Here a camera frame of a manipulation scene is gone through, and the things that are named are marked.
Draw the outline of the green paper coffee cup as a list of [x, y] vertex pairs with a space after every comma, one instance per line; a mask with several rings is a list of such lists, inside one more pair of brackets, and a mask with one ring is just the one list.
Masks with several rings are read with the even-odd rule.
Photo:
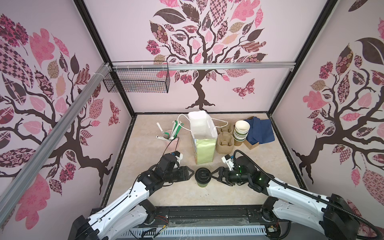
[[205, 188], [209, 184], [210, 181], [211, 181], [211, 179], [208, 179], [208, 180], [205, 180], [205, 181], [197, 179], [197, 184], [198, 184], [199, 187]]

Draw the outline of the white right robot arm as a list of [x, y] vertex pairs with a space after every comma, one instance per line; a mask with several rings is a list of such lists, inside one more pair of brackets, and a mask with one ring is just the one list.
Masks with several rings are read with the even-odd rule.
[[357, 239], [360, 224], [340, 196], [316, 195], [287, 184], [259, 169], [246, 156], [226, 155], [224, 167], [210, 174], [212, 179], [227, 186], [247, 185], [267, 196], [260, 214], [266, 222], [287, 220], [324, 234], [329, 240]]

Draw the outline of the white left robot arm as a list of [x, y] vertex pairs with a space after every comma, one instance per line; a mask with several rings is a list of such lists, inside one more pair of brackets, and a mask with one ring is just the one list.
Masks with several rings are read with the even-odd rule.
[[160, 161], [138, 175], [124, 194], [88, 218], [74, 220], [70, 240], [116, 240], [132, 228], [155, 221], [156, 207], [148, 198], [165, 183], [188, 181], [194, 171], [180, 166], [183, 154], [178, 151], [164, 154]]

